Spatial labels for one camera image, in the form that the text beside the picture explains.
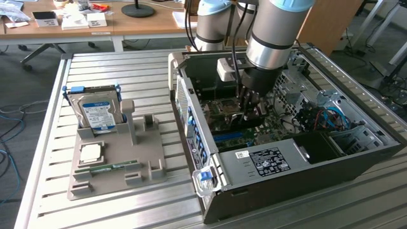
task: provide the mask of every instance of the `floor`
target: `floor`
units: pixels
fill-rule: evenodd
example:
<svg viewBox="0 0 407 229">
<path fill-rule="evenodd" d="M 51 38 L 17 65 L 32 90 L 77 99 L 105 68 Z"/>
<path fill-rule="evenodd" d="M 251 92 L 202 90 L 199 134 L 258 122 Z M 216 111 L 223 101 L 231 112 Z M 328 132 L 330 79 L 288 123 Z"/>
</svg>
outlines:
<svg viewBox="0 0 407 229">
<path fill-rule="evenodd" d="M 355 17 L 352 24 L 350 25 L 350 33 L 356 31 L 364 17 L 366 14 L 363 14 L 360 17 Z M 371 30 L 372 28 L 367 30 L 364 37 L 368 36 Z M 375 44 L 376 53 L 367 52 L 363 59 L 366 61 L 375 60 L 380 63 L 387 63 L 398 49 L 404 44 L 406 40 L 407 33 L 398 28 L 388 27 Z M 183 48 L 184 45 L 188 44 L 188 39 L 156 39 L 151 40 L 150 42 L 148 40 L 139 40 L 128 42 L 128 44 L 129 47 L 134 47 L 134 50 Z M 77 43 L 75 45 L 63 44 L 61 47 L 67 52 L 71 53 L 113 51 L 111 42 L 96 42 L 96 45 L 96 49 L 88 47 L 87 43 Z M 28 46 L 31 50 L 33 50 L 36 47 L 37 45 Z M 33 71 L 25 72 L 20 67 L 19 61 L 24 58 L 27 53 L 28 52 L 20 51 L 17 46 L 12 45 L 8 48 L 8 51 L 4 54 L 0 54 L 0 109 L 3 110 L 19 108 L 19 106 L 3 108 L 7 105 L 21 105 L 33 101 L 45 100 L 51 95 L 60 54 L 55 49 L 47 50 L 29 62 L 29 64 L 33 66 Z M 343 52 L 334 52 L 331 58 L 346 71 L 363 64 L 360 60 L 350 58 Z M 399 75 L 403 76 L 406 73 L 407 68 L 404 67 Z M 368 77 L 374 74 L 378 73 L 371 71 L 370 65 L 351 71 L 351 75 L 355 77 Z M 32 110 L 29 111 L 41 110 L 45 108 L 45 105 L 47 104 L 39 104 L 32 107 Z M 20 113 L 7 114 L 7 116 L 11 118 L 21 118 L 21 115 L 23 114 Z M 8 152 L 13 155 L 17 170 L 21 176 L 21 187 L 17 194 L 13 196 L 13 202 L 7 202 L 0 205 L 0 227 L 4 229 L 13 228 L 20 205 L 19 199 L 21 198 L 24 192 L 24 183 L 28 177 L 31 160 L 36 149 L 36 142 L 41 131 L 44 115 L 45 113 L 28 114 L 24 119 L 25 128 L 21 134 L 7 141 Z M 15 121 L 0 119 L 0 133 L 3 134 L 15 125 L 15 123 Z M 11 137 L 17 130 L 19 127 L 5 136 L 5 138 Z M 4 170 L 5 164 L 7 163 L 0 164 L 0 171 Z M 0 178 L 0 187 L 0 199 L 4 199 L 13 192 L 16 187 L 16 175 L 12 167 L 5 175 Z"/>
</svg>

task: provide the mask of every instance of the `power supply label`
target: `power supply label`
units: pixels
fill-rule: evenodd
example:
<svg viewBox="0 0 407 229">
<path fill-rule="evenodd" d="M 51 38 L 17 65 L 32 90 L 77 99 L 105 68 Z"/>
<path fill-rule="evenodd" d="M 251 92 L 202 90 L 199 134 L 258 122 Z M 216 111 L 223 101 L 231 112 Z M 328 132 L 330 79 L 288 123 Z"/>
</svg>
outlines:
<svg viewBox="0 0 407 229">
<path fill-rule="evenodd" d="M 262 177 L 290 170 L 287 161 L 279 148 L 264 149 L 250 153 L 254 165 Z"/>
<path fill-rule="evenodd" d="M 108 112 L 109 103 L 88 103 L 83 104 L 84 114 L 87 115 L 91 128 L 95 130 L 108 130 L 116 125 L 115 117 Z"/>
</svg>

